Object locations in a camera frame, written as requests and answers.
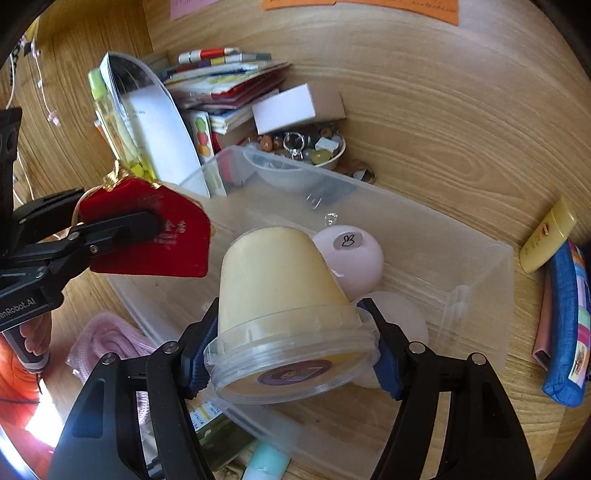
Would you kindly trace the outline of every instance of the wood grain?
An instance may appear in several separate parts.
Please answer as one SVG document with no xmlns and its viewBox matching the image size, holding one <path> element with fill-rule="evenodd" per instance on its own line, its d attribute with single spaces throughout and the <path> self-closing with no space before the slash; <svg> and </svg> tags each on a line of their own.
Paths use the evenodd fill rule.
<svg viewBox="0 0 591 480">
<path fill-rule="evenodd" d="M 260 0 L 222 0 L 174 22 L 168 0 L 143 0 L 143 10 L 139 0 L 114 5 L 58 0 L 44 16 L 41 62 L 62 128 L 45 121 L 32 64 L 21 60 L 21 150 L 39 193 L 92 186 L 109 168 L 86 86 L 86 72 L 106 50 L 167 50 L 174 60 L 194 48 L 237 46 L 293 62 L 287 86 L 319 79 L 337 89 L 348 113 L 349 155 L 374 168 L 378 185 L 514 248 L 567 194 L 580 216 L 573 239 L 589 239 L 591 85 L 560 34 L 527 0 L 462 0 L 459 27 L 354 4 L 263 12 Z M 2 100 L 6 67 L 0 73 Z M 540 391 L 544 373 L 531 348 L 541 293 L 541 273 L 526 275 L 515 262 L 502 381 L 543 478 L 570 446 L 591 400 L 588 395 L 582 407 L 565 411 Z M 68 285 L 66 304 L 56 312 L 49 381 L 64 414 L 79 385 L 59 355 L 101 306 L 122 313 L 104 279 L 85 273 Z M 292 463 L 286 478 L 318 476 Z"/>
<path fill-rule="evenodd" d="M 348 152 L 378 185 L 520 247 L 561 194 L 591 228 L 591 85 L 566 42 L 529 2 L 463 0 L 460 26 L 416 14 L 338 4 L 262 12 L 223 0 L 168 20 L 144 0 L 154 51 L 238 46 L 294 63 L 287 86 L 329 82 L 345 103 Z M 562 457 L 589 414 L 540 390 L 531 348 L 540 273 L 515 263 L 515 308 L 502 376 L 537 471 Z"/>
</svg>

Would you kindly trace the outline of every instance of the white bowl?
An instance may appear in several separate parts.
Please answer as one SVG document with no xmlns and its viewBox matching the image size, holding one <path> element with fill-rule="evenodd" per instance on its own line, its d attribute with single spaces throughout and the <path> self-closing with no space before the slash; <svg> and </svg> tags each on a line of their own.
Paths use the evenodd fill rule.
<svg viewBox="0 0 591 480">
<path fill-rule="evenodd" d="M 244 154 L 260 177 L 269 185 L 288 192 L 304 192 L 323 179 L 322 175 L 314 172 L 314 169 L 334 170 L 339 163 L 339 158 L 345 153 L 346 147 L 347 143 L 343 139 L 340 152 L 329 161 L 318 165 L 302 164 L 297 160 L 250 148 L 247 148 Z"/>
</svg>

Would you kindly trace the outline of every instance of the container label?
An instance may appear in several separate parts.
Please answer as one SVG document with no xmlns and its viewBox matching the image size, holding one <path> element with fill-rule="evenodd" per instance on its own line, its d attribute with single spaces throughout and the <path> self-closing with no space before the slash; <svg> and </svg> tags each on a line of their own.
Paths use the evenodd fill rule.
<svg viewBox="0 0 591 480">
<path fill-rule="evenodd" d="M 258 382 L 261 385 L 274 387 L 278 385 L 294 385 L 312 380 L 328 371 L 330 367 L 332 367 L 332 362 L 329 360 L 307 360 L 269 370 L 258 378 Z"/>
<path fill-rule="evenodd" d="M 363 245 L 363 235 L 361 232 L 342 233 L 333 243 L 335 250 L 349 250 L 351 248 L 359 248 L 361 245 Z"/>
<path fill-rule="evenodd" d="M 210 402 L 206 402 L 193 410 L 189 416 L 193 423 L 193 428 L 198 431 L 201 427 L 207 425 L 213 419 L 219 417 L 222 411 Z"/>
</svg>

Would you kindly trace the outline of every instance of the white cable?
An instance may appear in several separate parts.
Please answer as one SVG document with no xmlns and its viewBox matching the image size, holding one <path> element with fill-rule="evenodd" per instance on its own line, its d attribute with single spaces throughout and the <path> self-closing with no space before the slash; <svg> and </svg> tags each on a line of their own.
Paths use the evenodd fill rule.
<svg viewBox="0 0 591 480">
<path fill-rule="evenodd" d="M 14 59 L 12 58 L 12 53 L 9 56 L 10 59 L 10 71 L 12 72 L 12 90 L 10 92 L 10 98 L 8 99 L 8 103 L 6 104 L 5 110 L 8 110 L 12 105 L 12 101 L 14 100 L 14 91 L 17 89 L 17 70 L 14 67 Z"/>
<path fill-rule="evenodd" d="M 14 196 L 17 198 L 17 201 L 18 201 L 18 203 L 20 203 L 21 205 L 25 205 L 25 202 L 23 202 L 23 201 L 21 200 L 21 198 L 18 196 L 18 193 L 17 193 L 17 191 L 16 191 L 14 188 L 12 189 L 12 193 L 13 193 L 13 194 L 14 194 Z"/>
<path fill-rule="evenodd" d="M 37 47 L 35 46 L 35 40 L 31 42 L 31 54 L 35 60 L 35 65 L 37 65 L 37 71 L 39 72 L 39 81 L 37 82 L 37 86 L 41 89 L 41 96 L 43 97 L 43 103 L 45 104 L 45 109 L 47 110 L 47 121 L 59 127 L 61 125 L 60 119 L 57 117 L 56 113 L 49 108 L 49 105 L 47 104 L 47 98 L 45 97 L 45 89 L 43 88 L 43 74 L 41 73 L 41 67 L 39 65 L 39 55 L 41 52 L 37 50 Z"/>
<path fill-rule="evenodd" d="M 25 180 L 27 181 L 27 185 L 29 185 L 29 192 L 31 193 L 31 200 L 35 200 L 35 196 L 33 195 L 33 187 L 31 186 L 31 181 L 29 180 L 29 175 L 27 175 L 27 171 L 25 170 L 25 165 L 22 163 L 21 154 L 17 149 L 17 160 L 21 164 L 22 172 L 25 174 Z"/>
</svg>

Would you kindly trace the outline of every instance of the white ball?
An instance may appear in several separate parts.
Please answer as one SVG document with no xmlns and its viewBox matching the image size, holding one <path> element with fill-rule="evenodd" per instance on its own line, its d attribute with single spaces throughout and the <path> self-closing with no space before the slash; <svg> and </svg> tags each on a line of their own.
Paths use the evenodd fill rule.
<svg viewBox="0 0 591 480">
<path fill-rule="evenodd" d="M 382 280 L 382 248 L 361 228 L 333 225 L 318 232 L 312 241 L 349 300 L 372 291 Z"/>
</svg>

